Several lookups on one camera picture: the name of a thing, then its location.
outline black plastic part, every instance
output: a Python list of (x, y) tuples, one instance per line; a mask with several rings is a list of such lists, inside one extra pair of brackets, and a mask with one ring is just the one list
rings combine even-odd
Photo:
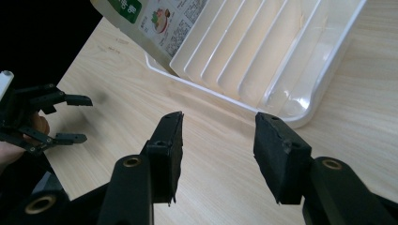
[(64, 224), (63, 212), (69, 203), (63, 191), (46, 190), (33, 194), (15, 211), (9, 224), (54, 225)]
[(316, 158), (310, 175), (331, 224), (397, 224), (376, 195), (342, 161)]
[(254, 157), (277, 203), (300, 204), (311, 146), (280, 118), (255, 116)]
[(69, 203), (57, 225), (95, 225), (108, 189), (108, 183), (91, 190)]
[(164, 115), (141, 155), (150, 160), (154, 203), (176, 202), (176, 188), (181, 175), (182, 112)]
[[(87, 138), (84, 134), (61, 133), (53, 139), (32, 128), (33, 113), (40, 110), (54, 113), (56, 112), (54, 104), (64, 101), (68, 105), (93, 105), (89, 97), (66, 95), (51, 83), (18, 90), (9, 88), (0, 102), (0, 141), (20, 146), (34, 156), (39, 156), (44, 150), (56, 145), (85, 142)], [(28, 135), (40, 144), (33, 146), (23, 138), (22, 134)]]
[(58, 145), (71, 145), (74, 143), (84, 143), (87, 137), (84, 134), (57, 133), (54, 143)]
[(123, 157), (115, 164), (99, 213), (99, 225), (153, 224), (149, 160)]
[(388, 200), (384, 197), (381, 197), (379, 195), (376, 195), (380, 203), (383, 204), (383, 206), (386, 208), (386, 210), (390, 213), (390, 215), (395, 219), (395, 221), (398, 223), (398, 203), (393, 202), (391, 200)]
[(302, 206), (302, 215), (306, 225), (330, 225), (328, 216), (322, 207), (314, 207), (309, 200), (305, 200)]
[(54, 171), (45, 155), (36, 157), (27, 152), (6, 167), (0, 176), (0, 224), (12, 224), (7, 222), (15, 220), (10, 213), (31, 196), (46, 172)]

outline clear plastic tray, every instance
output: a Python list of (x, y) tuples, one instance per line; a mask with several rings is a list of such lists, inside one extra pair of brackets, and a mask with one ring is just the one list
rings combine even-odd
[(208, 1), (170, 64), (179, 78), (148, 55), (147, 63), (160, 74), (298, 128), (313, 116), (365, 3)]

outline robotic hand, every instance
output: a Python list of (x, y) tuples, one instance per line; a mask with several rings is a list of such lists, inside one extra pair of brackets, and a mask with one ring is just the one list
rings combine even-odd
[[(31, 115), (42, 110), (46, 114), (55, 113), (55, 104), (66, 101), (68, 105), (92, 106), (89, 97), (67, 95), (53, 84), (24, 89), (9, 88), (14, 75), (10, 71), (0, 72), (0, 141), (11, 143), (25, 149), (34, 156), (56, 145), (84, 143), (84, 134), (57, 133), (55, 138), (32, 128)], [(35, 146), (21, 135), (25, 134), (39, 141)]]

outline bolt hole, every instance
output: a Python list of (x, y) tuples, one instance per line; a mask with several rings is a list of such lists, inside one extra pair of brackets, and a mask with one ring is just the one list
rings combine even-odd
[(324, 164), (324, 166), (328, 167), (329, 169), (336, 171), (339, 171), (343, 168), (342, 164), (333, 159), (325, 159), (322, 161), (322, 163)]
[(46, 211), (51, 208), (56, 202), (54, 195), (46, 195), (38, 199), (33, 200), (25, 208), (25, 213), (29, 215), (35, 215)]
[(156, 144), (157, 146), (166, 146), (166, 145), (167, 145), (167, 143), (166, 143), (166, 142), (163, 142), (163, 141), (157, 141), (157, 142), (155, 142), (155, 144)]
[(123, 165), (124, 165), (125, 167), (135, 167), (135, 166), (138, 166), (138, 165), (140, 165), (140, 164), (141, 164), (141, 159), (140, 159), (140, 158), (137, 158), (137, 157), (128, 158), (128, 159), (126, 159), (126, 160), (123, 162)]

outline light wood surface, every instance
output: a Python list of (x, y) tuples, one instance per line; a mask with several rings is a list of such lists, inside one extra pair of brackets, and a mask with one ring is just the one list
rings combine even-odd
[[(55, 132), (88, 141), (46, 154), (72, 199), (107, 183), (115, 162), (138, 154), (162, 116), (184, 112), (176, 204), (156, 224), (303, 224), (278, 205), (253, 158), (254, 112), (148, 69), (144, 52), (106, 20), (58, 87), (94, 107), (57, 105)], [(374, 193), (398, 202), (398, 1), (369, 0), (313, 119), (296, 132), (313, 157), (338, 158)]]

